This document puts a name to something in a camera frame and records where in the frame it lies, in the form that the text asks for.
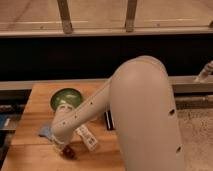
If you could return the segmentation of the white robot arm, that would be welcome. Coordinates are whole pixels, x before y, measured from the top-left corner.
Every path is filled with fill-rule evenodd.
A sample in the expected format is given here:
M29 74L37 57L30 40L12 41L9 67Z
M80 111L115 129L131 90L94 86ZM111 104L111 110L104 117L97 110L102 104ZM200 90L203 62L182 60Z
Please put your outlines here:
M106 110L126 171L185 171L173 89L160 60L139 56L124 62L76 109L56 114L54 144L64 149L76 128Z

